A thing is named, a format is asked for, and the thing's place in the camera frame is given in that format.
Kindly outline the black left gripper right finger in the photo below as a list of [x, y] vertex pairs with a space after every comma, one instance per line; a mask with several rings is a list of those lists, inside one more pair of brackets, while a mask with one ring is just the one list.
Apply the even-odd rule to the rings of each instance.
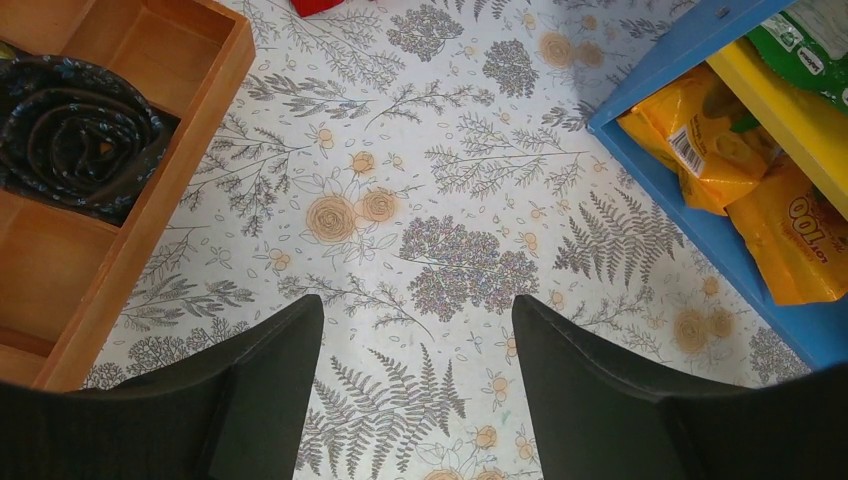
[[547, 479], [843, 479], [847, 368], [765, 388], [687, 374], [529, 295], [512, 325]]

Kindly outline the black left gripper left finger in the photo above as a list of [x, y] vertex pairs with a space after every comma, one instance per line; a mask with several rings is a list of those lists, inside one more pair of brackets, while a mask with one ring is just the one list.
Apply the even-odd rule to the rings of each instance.
[[324, 326], [308, 294], [108, 389], [1, 386], [5, 479], [289, 479]]

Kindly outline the orange mango candy bag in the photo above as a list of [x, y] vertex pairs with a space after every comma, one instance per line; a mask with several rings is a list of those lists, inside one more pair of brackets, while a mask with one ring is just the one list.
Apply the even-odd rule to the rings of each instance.
[[724, 216], [778, 154], [772, 136], [707, 65], [631, 107], [617, 123], [678, 178], [686, 206]]
[[774, 303], [830, 303], [847, 295], [847, 221], [786, 154], [727, 213]]

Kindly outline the green candy bag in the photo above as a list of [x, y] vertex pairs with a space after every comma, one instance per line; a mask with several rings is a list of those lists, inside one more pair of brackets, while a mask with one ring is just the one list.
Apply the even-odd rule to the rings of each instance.
[[846, 1], [796, 1], [752, 29], [747, 39], [778, 76], [847, 112]]

